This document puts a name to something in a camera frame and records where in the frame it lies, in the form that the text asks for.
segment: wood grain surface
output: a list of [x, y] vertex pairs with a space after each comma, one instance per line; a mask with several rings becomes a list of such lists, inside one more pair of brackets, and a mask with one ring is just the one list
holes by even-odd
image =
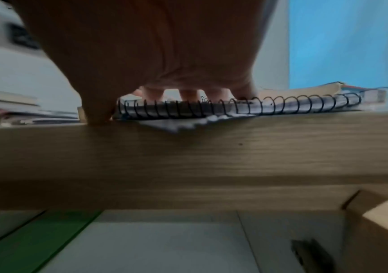
[[388, 198], [361, 191], [347, 212], [340, 272], [388, 272]]
[[338, 209], [388, 194], [388, 113], [0, 128], [0, 209]]

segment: wooden block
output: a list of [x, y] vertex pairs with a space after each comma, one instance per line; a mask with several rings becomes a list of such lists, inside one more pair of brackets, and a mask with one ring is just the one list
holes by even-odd
[[341, 272], [388, 272], [388, 198], [361, 191], [347, 212]]
[[338, 210], [388, 194], [388, 113], [0, 128], [0, 209]]

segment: metal spiral binding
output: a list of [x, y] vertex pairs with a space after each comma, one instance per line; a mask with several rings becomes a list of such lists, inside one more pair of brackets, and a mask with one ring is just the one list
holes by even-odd
[[[334, 96], [332, 96], [332, 95], [324, 95], [324, 96], [319, 96], [319, 95], [309, 95], [309, 96], [300, 95], [298, 97], [287, 97], [287, 98], [279, 96], [279, 97], [276, 97], [276, 98], [265, 97], [262, 100], [260, 98], [258, 98], [258, 97], [253, 97], [251, 100], [247, 100], [247, 99], [236, 100], [234, 98], [231, 98], [228, 102], [225, 102], [223, 100], [219, 100], [219, 102], [217, 102], [217, 103], [212, 103], [208, 98], [202, 96], [201, 100], [197, 101], [196, 103], [183, 102], [183, 103], [187, 104], [187, 107], [188, 107], [189, 111], [191, 112], [190, 114], [189, 113], [183, 113], [182, 114], [180, 112], [180, 106], [179, 106], [180, 102], [178, 102], [178, 101], [175, 102], [176, 113], [177, 114], [174, 114], [174, 113], [171, 114], [170, 113], [168, 102], [163, 102], [164, 107], [165, 107], [165, 114], [163, 115], [163, 114], [159, 113], [159, 111], [158, 111], [158, 102], [157, 101], [155, 101], [154, 104], [147, 104], [147, 102], [144, 101], [143, 106], [139, 106], [137, 101], [135, 101], [133, 107], [128, 105], [127, 101], [124, 101], [123, 106], [121, 105], [120, 101], [118, 101], [117, 109], [118, 109], [119, 114], [121, 116], [123, 116], [124, 118], [126, 118], [126, 119], [140, 119], [140, 120], [180, 119], [180, 118], [201, 118], [201, 117], [206, 117], [206, 115], [204, 114], [205, 113], [204, 107], [206, 105], [209, 107], [210, 112], [212, 114], [215, 114], [215, 108], [217, 107], [217, 105], [219, 105], [219, 106], [222, 107], [221, 111], [223, 111], [223, 114], [226, 115], [226, 116], [230, 116], [231, 117], [232, 115], [227, 112], [227, 107], [230, 107], [231, 105], [233, 105], [235, 110], [236, 110], [236, 114], [253, 114], [253, 113], [251, 113], [250, 104], [253, 101], [258, 101], [258, 103], [260, 105], [260, 108], [261, 108], [261, 111], [259, 113], [255, 113], [255, 114], [258, 115], [258, 116], [261, 116], [261, 115], [272, 116], [272, 115], [284, 114], [285, 104], [288, 103], [289, 100], [292, 100], [292, 102], [297, 103], [297, 109], [295, 111], [293, 111], [293, 112], [288, 112], [288, 113], [285, 113], [285, 114], [308, 114], [308, 113], [330, 112], [332, 110], [341, 109], [341, 108], [344, 108], [344, 107], [356, 106], [356, 105], [358, 105], [358, 104], [360, 104], [362, 102], [362, 97], [361, 97], [360, 93], [363, 93], [363, 92], [366, 92], [366, 91], [370, 91], [370, 90], [360, 91], [358, 94], [357, 93], [345, 93], [345, 94], [335, 94]], [[349, 99], [350, 95], [358, 97], [358, 101], [356, 103], [350, 103], [350, 99]], [[347, 102], [344, 105], [336, 106], [336, 104], [337, 104], [336, 103], [337, 102], [336, 101], [336, 96], [345, 97]], [[333, 105], [331, 107], [325, 108], [325, 105], [326, 105], [325, 97], [331, 98], [333, 100]], [[315, 110], [315, 111], [312, 110], [313, 100], [314, 99], [319, 100], [320, 103], [321, 103], [321, 107], [320, 107], [319, 110]], [[308, 105], [309, 106], [309, 109], [307, 111], [305, 111], [305, 110], [301, 111], [301, 109], [300, 109], [300, 105], [301, 105], [300, 102], [301, 101], [304, 102], [304, 105]], [[242, 113], [242, 112], [239, 111], [241, 103], [245, 103], [247, 105], [248, 112]], [[263, 111], [263, 109], [264, 109], [263, 104], [264, 103], [270, 103], [269, 106], [273, 107], [273, 111], [271, 111], [271, 112], [264, 112]], [[194, 104], [198, 107], [198, 110], [200, 110], [200, 114], [195, 113], [194, 110], [192, 109]], [[151, 109], [150, 108], [147, 109], [148, 106], [152, 106], [152, 105], [154, 106], [153, 115], [151, 114]], [[132, 107], [133, 108], [134, 113], [135, 113], [136, 116], [133, 116], [132, 114], [130, 114], [128, 112], [128, 107]], [[143, 110], [144, 110], [144, 114], [143, 115], [139, 114], [139, 112], [138, 112], [139, 107], [143, 107]]]

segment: green mat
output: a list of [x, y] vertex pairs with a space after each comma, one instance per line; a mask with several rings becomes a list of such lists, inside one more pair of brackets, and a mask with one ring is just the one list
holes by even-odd
[[0, 273], [38, 272], [100, 213], [45, 212], [0, 240]]

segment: blue wall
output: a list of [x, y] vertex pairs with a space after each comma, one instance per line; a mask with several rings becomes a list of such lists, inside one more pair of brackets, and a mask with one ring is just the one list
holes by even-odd
[[388, 86], [388, 0], [290, 0], [290, 87]]

